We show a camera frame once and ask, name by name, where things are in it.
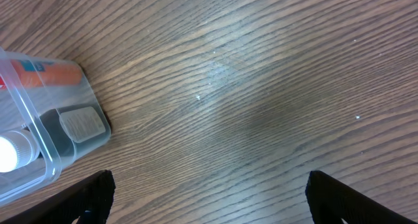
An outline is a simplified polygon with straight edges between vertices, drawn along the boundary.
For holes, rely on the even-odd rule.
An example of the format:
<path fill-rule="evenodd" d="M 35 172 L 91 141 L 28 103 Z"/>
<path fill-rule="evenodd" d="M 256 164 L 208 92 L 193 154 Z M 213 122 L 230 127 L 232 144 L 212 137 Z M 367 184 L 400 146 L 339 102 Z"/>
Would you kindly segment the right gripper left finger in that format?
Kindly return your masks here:
<path fill-rule="evenodd" d="M 1 224 L 105 224 L 115 189 L 112 172 L 100 170 Z"/>

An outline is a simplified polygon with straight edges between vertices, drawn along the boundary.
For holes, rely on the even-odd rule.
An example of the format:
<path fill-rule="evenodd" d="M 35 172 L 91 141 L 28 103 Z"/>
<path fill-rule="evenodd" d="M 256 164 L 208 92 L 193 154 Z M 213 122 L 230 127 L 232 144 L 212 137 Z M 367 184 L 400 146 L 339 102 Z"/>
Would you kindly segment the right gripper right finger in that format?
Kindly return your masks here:
<path fill-rule="evenodd" d="M 320 170 L 310 172 L 305 194 L 315 224 L 416 224 Z"/>

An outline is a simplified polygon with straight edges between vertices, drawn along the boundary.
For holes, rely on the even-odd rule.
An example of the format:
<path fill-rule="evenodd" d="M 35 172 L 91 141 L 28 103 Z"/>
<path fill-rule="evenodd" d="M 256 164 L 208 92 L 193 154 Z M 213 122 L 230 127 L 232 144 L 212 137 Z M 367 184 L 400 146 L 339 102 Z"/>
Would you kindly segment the dark bottle white cap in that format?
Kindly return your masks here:
<path fill-rule="evenodd" d="M 52 109 L 40 116 L 65 168 L 105 144 L 110 125 L 98 106 L 79 104 Z M 41 156 L 40 138 L 26 126 L 1 133 L 1 172 L 7 173 Z"/>

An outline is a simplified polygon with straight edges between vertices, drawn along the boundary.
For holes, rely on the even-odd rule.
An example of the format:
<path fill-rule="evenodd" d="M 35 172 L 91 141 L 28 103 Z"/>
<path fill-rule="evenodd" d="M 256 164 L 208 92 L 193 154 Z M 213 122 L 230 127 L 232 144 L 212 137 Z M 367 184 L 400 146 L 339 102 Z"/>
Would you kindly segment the orange bottle white cap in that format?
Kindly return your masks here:
<path fill-rule="evenodd" d="M 2 59 L 1 89 L 72 86 L 81 83 L 83 72 L 74 63 L 36 59 Z"/>

